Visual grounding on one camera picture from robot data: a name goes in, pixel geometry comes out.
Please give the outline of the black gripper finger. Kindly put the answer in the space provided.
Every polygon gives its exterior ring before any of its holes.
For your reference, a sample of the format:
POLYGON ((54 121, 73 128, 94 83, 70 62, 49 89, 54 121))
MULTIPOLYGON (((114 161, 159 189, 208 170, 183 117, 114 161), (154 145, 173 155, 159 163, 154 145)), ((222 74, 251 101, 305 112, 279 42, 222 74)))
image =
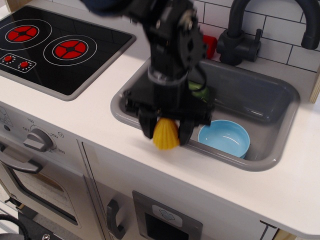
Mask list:
POLYGON ((151 114, 150 112, 140 112, 138 114, 138 120, 143 134, 147 138, 152 139, 158 121, 158 116, 155 114, 151 114))
POLYGON ((185 119, 180 121, 178 128, 178 138, 181 146, 186 145, 189 142, 194 128, 195 122, 193 120, 185 119))

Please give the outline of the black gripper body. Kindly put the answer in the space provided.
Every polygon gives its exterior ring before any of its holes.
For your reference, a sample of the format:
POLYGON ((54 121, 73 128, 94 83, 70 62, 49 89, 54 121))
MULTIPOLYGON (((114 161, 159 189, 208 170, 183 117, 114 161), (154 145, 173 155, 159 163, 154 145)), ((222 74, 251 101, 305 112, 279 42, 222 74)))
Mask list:
POLYGON ((188 81, 175 86, 163 86, 147 79, 137 80, 123 93, 125 111, 135 114, 151 113, 172 120, 193 120, 195 126, 208 125, 213 110, 212 101, 203 102, 192 95, 188 81))

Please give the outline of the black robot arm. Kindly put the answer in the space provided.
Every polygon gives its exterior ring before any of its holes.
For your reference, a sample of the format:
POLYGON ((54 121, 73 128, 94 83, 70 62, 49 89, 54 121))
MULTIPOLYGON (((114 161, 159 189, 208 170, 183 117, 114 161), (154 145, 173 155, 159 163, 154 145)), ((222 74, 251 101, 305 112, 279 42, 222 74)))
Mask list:
POLYGON ((193 129, 211 123, 211 107, 196 98, 188 75, 206 74, 200 61, 207 47, 198 27, 197 13, 189 0, 86 0, 99 16, 130 18, 140 23, 150 45, 150 65, 141 80, 124 92, 125 108, 135 112, 146 137, 155 139, 160 120, 179 121, 178 140, 189 142, 193 129))

